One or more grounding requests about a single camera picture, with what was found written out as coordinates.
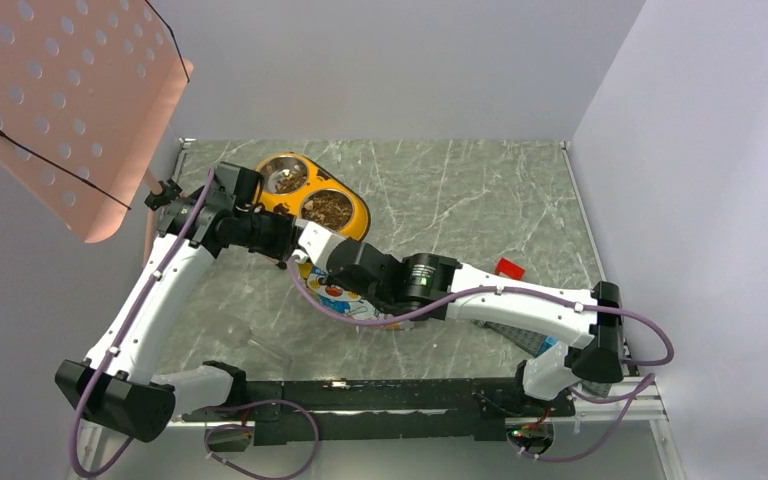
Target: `red object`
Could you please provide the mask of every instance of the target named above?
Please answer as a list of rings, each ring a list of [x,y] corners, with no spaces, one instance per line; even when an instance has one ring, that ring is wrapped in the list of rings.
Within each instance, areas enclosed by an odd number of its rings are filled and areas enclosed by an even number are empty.
[[[343,289],[340,287],[325,287],[325,293],[331,295],[332,297],[339,297],[343,294]]]
[[[496,275],[508,277],[512,280],[522,280],[525,276],[525,269],[517,265],[516,263],[502,257],[499,263],[496,264]]]

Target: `dry kibble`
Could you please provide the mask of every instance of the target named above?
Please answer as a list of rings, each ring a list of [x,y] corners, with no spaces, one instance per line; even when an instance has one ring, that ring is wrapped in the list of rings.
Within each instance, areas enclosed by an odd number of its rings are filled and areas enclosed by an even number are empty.
[[[320,190],[302,206],[302,218],[334,231],[340,231],[352,219],[352,202],[333,190]]]

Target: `black wire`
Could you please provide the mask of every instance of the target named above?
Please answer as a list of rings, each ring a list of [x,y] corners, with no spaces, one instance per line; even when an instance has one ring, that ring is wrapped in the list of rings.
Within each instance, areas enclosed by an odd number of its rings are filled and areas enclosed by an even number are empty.
[[[35,152],[35,151],[31,150],[30,148],[28,148],[28,147],[26,147],[26,146],[22,145],[21,143],[17,142],[16,140],[13,140],[13,138],[11,138],[9,135],[7,135],[6,133],[4,133],[4,131],[3,131],[2,129],[0,129],[0,137],[4,138],[5,140],[7,140],[8,142],[12,143],[13,145],[15,145],[15,146],[17,146],[17,147],[21,148],[22,150],[24,150],[24,151],[26,151],[26,152],[30,153],[31,155],[33,155],[33,156],[35,156],[35,157],[39,158],[39,159],[40,159],[40,160],[42,160],[43,162],[45,162],[45,163],[47,163],[47,164],[51,165],[52,167],[54,167],[54,168],[56,168],[56,169],[60,170],[61,172],[63,172],[63,173],[65,173],[65,174],[67,174],[67,175],[69,175],[69,176],[71,176],[71,177],[73,177],[73,178],[77,179],[78,181],[80,181],[80,182],[81,182],[81,183],[83,183],[84,185],[86,185],[86,186],[88,186],[88,187],[92,188],[93,190],[97,190],[97,191],[101,192],[101,193],[102,193],[104,196],[106,196],[107,198],[109,198],[109,199],[113,200],[114,202],[118,203],[119,205],[122,205],[123,207],[127,208],[128,210],[130,210],[130,209],[131,209],[131,207],[130,207],[130,206],[128,206],[128,204],[127,204],[127,203],[125,203],[125,202],[123,202],[122,200],[119,200],[118,198],[114,197],[113,195],[111,195],[111,194],[109,194],[109,193],[105,192],[104,190],[102,190],[101,188],[99,188],[98,186],[96,186],[96,184],[92,183],[91,181],[87,180],[86,178],[83,178],[83,177],[81,177],[81,176],[75,175],[74,173],[70,172],[69,170],[66,170],[65,168],[61,167],[60,165],[58,165],[58,164],[56,164],[56,163],[52,162],[51,160],[49,160],[49,159],[47,159],[47,158],[43,157],[43,156],[42,156],[42,155],[40,155],[39,153],[37,153],[37,152]]]
[[[151,9],[152,12],[154,12],[155,15],[157,15],[157,18],[160,19],[161,22],[163,22],[164,25],[166,25],[166,29],[169,30],[169,36],[172,37],[172,43],[175,44],[175,51],[178,52],[178,59],[181,60],[181,67],[184,69],[184,75],[187,76],[187,83],[190,83],[190,73],[187,72],[187,66],[184,64],[184,57],[181,55],[181,49],[178,47],[178,40],[175,39],[175,31],[172,30],[172,27],[169,26],[168,23],[166,23],[166,20],[163,19],[163,16],[160,15],[160,13],[157,12],[157,9],[154,8],[154,5],[151,4],[148,0],[145,0],[146,5],[148,5],[148,8]]]
[[[506,409],[500,407],[499,405],[497,405],[496,403],[494,403],[493,400],[490,400],[489,398],[487,398],[486,395],[482,395],[480,393],[473,393],[472,396],[473,397],[478,397],[478,398],[484,400],[485,402],[489,403],[491,407],[493,407],[496,410],[504,413],[505,415],[511,415],[513,417],[527,417],[529,415],[528,413],[514,413],[514,412],[511,412],[510,410],[506,410]]]

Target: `white robot arm segment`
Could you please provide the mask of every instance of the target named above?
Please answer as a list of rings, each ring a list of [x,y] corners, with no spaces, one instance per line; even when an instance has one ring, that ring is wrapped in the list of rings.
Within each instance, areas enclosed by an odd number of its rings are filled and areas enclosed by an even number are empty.
[[[451,291],[454,293],[487,285],[529,288],[582,305],[596,304],[589,290],[543,287],[491,275],[467,264],[455,271]],[[596,323],[595,312],[576,312],[542,298],[509,293],[479,293],[459,298],[446,309],[446,318],[501,323],[555,337],[575,348],[584,348],[593,341],[590,326]]]

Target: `pink perforated panel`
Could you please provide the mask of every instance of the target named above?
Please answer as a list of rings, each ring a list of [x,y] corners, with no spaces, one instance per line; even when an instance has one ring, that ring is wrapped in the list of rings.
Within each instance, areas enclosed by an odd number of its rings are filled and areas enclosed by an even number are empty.
[[[0,0],[0,128],[125,203],[186,84],[143,0]],[[0,162],[86,242],[127,212],[1,137]]]

